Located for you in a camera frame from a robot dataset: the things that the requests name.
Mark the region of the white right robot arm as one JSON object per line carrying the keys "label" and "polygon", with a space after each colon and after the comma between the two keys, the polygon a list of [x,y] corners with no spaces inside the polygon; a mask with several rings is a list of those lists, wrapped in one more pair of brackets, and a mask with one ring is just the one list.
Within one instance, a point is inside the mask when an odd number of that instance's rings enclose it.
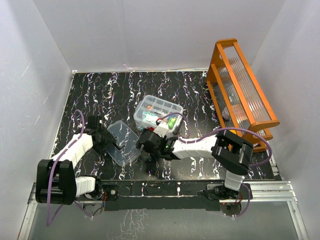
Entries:
{"label": "white right robot arm", "polygon": [[241,184],[249,172],[254,147],[230,130],[190,140],[161,137],[145,129],[137,140],[136,148],[168,161],[196,157],[215,159],[226,169],[223,194],[233,199],[241,192]]}

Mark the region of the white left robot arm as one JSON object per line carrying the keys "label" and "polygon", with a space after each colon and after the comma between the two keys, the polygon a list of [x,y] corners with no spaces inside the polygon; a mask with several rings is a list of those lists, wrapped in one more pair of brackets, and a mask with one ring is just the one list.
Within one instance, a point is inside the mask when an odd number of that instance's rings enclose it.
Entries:
{"label": "white left robot arm", "polygon": [[87,194],[93,200],[103,195],[99,177],[75,177],[74,168],[91,149],[101,155],[110,146],[117,150],[125,146],[117,144],[117,138],[103,125],[101,116],[90,115],[87,122],[81,121],[82,128],[58,154],[38,163],[35,188],[38,203],[71,205],[82,195]]}

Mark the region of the green small box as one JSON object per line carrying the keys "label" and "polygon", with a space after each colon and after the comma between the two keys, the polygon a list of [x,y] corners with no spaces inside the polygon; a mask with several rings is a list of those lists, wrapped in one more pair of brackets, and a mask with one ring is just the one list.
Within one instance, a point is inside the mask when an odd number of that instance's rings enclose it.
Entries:
{"label": "green small box", "polygon": [[175,127],[175,124],[176,124],[176,122],[177,122],[177,117],[176,116],[173,116],[173,115],[171,115],[171,116],[169,116],[168,118],[167,118],[167,125],[168,125],[168,128],[170,129],[170,130],[172,130],[174,127]]}

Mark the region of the clear box lid black handle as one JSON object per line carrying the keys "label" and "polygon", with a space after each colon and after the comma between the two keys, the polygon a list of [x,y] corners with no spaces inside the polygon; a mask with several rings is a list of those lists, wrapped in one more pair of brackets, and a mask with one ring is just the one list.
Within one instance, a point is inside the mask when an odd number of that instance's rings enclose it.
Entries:
{"label": "clear box lid black handle", "polygon": [[141,150],[136,148],[139,139],[136,133],[122,120],[111,124],[107,130],[116,140],[106,149],[108,155],[120,167],[133,163],[141,154]]}

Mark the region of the teal packet with round item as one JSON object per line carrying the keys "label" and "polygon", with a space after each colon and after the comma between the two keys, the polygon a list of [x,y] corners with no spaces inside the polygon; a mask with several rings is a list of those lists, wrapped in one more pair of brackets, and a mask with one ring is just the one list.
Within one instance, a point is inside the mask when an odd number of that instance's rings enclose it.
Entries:
{"label": "teal packet with round item", "polygon": [[155,125],[160,117],[152,112],[144,111],[142,113],[142,121],[146,124]]}

